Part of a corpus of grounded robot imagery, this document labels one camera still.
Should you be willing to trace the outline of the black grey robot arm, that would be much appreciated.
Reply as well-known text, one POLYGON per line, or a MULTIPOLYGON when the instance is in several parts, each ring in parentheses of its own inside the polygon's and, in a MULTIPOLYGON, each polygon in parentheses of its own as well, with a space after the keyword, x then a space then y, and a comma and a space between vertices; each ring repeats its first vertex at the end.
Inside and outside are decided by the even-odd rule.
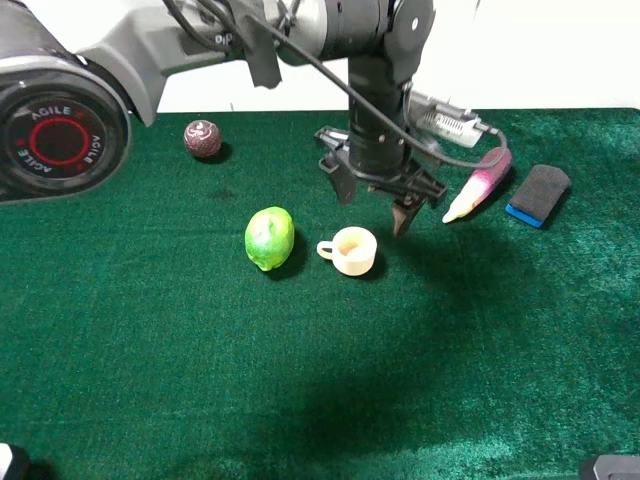
POLYGON ((438 158, 408 123, 409 84, 435 18, 429 1, 163 1, 131 8, 101 40, 73 53, 21 1, 1 5, 1 199, 70 196, 124 160, 131 118, 151 124, 167 79, 246 62, 274 88, 281 63, 346 59, 349 127, 323 128, 320 167, 342 203, 358 181, 394 197, 401 235, 446 194, 414 158, 438 158))

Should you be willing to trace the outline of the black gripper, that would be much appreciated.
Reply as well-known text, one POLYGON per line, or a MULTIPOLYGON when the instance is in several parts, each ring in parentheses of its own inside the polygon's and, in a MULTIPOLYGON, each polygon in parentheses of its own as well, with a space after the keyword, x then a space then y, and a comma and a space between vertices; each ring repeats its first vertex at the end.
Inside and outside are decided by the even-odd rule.
POLYGON ((374 141, 329 126, 318 130, 315 137, 327 148, 319 167, 331 180, 341 204, 352 201, 359 182, 394 199, 395 237, 404 235, 423 205, 435 208, 446 197, 447 186, 427 171, 404 143, 374 141))

